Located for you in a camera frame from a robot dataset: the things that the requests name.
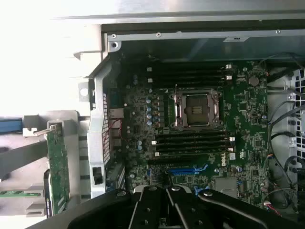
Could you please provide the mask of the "grey chipset heatsink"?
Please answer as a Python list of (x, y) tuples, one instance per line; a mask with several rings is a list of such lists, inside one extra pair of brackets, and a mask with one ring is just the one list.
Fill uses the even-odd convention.
[(230, 197), (237, 198), (237, 179), (235, 177), (216, 178), (215, 190)]

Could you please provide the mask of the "black long expansion slot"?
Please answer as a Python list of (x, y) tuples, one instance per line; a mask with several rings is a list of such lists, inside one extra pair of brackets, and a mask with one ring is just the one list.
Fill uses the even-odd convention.
[(145, 160), (147, 165), (154, 167), (203, 167), (206, 162), (198, 157), (170, 157)]

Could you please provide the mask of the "green motherboard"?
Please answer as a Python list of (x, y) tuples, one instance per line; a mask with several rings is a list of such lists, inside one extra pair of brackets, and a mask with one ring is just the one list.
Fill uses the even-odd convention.
[[(134, 191), (140, 185), (158, 185), (157, 176), (167, 173), (175, 185), (215, 190), (215, 179), (235, 177), (237, 199), (262, 207), (269, 185), (264, 174), (268, 153), (267, 72), (257, 63), (229, 62), (233, 65), (226, 80), (156, 82), (154, 72), (147, 72), (150, 63), (125, 63), (109, 89), (109, 127), (103, 132), (103, 147), (113, 151), (113, 165), (107, 169), (107, 189), (122, 187)], [(250, 86), (248, 78), (257, 76), (260, 83)], [(174, 120), (175, 90), (213, 88), (222, 93), (220, 112), (223, 126), (214, 130), (179, 131), (170, 127)], [(206, 168), (198, 175), (173, 176), (168, 170), (192, 167), (154, 167), (145, 162), (154, 157), (156, 146), (151, 144), (159, 134), (223, 131), (234, 142), (225, 142), (234, 152), (220, 155), (195, 156), (205, 161)]]

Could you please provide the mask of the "grey parts rack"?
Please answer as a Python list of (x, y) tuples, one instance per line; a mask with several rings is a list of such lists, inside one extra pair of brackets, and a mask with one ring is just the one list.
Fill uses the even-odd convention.
[[(25, 126), (48, 128), (50, 123), (63, 127), (67, 149), (70, 199), (68, 208), (90, 199), (90, 176), (86, 131), (89, 117), (75, 110), (46, 111), (27, 115)], [(0, 192), (20, 190), (25, 193), (44, 191), (44, 172), (49, 168), (44, 136), (0, 135)], [(0, 216), (42, 216), (44, 197), (0, 197)]]

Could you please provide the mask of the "metal CPU socket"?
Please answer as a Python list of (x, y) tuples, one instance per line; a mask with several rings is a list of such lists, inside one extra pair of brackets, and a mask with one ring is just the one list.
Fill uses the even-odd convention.
[(179, 131), (214, 130), (223, 126), (220, 112), (222, 93), (210, 89), (175, 90), (173, 100), (174, 120), (170, 127)]

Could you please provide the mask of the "hard disk with blue rails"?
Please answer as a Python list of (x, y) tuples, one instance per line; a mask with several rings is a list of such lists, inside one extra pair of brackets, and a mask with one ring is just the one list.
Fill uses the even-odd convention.
[(21, 118), (0, 118), (0, 135), (22, 132)]

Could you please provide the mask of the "black open PC case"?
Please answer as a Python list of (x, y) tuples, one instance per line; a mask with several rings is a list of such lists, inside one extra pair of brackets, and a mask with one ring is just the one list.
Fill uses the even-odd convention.
[[(103, 132), (109, 127), (109, 89), (123, 64), (252, 61), (268, 74), (264, 174), (269, 189), (260, 208), (305, 225), (305, 18), (168, 21), (145, 13), (121, 16), (119, 22), (113, 15), (100, 20), (103, 59), (88, 76), (91, 199), (127, 190), (106, 188), (114, 156), (103, 147)], [(159, 229), (183, 229), (166, 189)]]

